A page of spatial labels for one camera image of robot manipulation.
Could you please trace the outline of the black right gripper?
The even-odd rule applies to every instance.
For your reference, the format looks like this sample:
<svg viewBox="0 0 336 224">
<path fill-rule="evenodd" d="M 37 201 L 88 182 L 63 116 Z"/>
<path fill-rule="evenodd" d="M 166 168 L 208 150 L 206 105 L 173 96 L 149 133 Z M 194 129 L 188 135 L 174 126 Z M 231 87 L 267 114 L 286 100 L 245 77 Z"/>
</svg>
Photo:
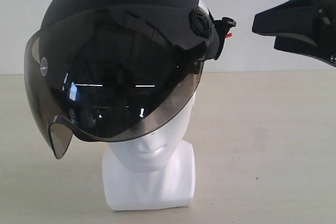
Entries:
<svg viewBox="0 0 336 224">
<path fill-rule="evenodd" d="M 257 13 L 251 29 L 275 36 L 276 50 L 335 67 L 335 0 L 288 0 Z"/>
</svg>

